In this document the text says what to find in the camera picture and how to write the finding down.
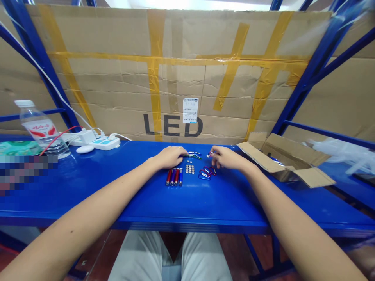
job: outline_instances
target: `bottle cap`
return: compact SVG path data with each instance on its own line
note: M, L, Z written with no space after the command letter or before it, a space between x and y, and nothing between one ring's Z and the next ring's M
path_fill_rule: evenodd
M14 103L19 107L34 107L35 104L31 100L16 100Z

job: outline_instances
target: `tiled floor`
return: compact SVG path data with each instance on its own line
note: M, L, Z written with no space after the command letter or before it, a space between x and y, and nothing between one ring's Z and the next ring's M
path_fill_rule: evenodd
M126 231L106 231L80 258L76 269L87 272L85 281L106 281L108 280L118 251L125 238ZM171 254L175 259L185 239L185 233L161 233L161 236ZM249 236L264 269L273 265L272 243L270 236L250 235ZM250 254L246 241L242 235L218 234L221 247L232 274L233 281L248 281L249 275L255 275L258 270ZM0 249L0 270L3 270L16 255ZM281 252L282 261L287 259L284 251ZM74 281L67 276L64 281ZM275 281L299 281L297 273L275 279Z

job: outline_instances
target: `person's hand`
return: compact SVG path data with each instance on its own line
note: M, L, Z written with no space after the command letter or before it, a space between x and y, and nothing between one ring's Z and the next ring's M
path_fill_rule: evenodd
M168 146L158 155L152 157L152 161L160 169L170 169L182 162L182 157L188 152L182 146Z
M213 146L211 148L212 166L225 167L229 169L242 170L250 165L254 165L233 150L223 146Z

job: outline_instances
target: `water bottle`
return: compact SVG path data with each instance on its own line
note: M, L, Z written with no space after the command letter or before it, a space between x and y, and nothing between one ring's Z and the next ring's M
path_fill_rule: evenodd
M45 149L59 134L52 120L39 111L30 100L16 100L14 102L21 109L20 120L22 125L38 142L39 146ZM70 150L63 139L59 137L51 144L45 154L57 155L58 159L62 159L70 155Z

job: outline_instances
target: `pixelated area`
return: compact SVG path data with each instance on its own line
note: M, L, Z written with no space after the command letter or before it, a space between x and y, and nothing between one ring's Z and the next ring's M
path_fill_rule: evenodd
M0 196L10 196L11 190L25 189L57 169L57 156L0 156Z

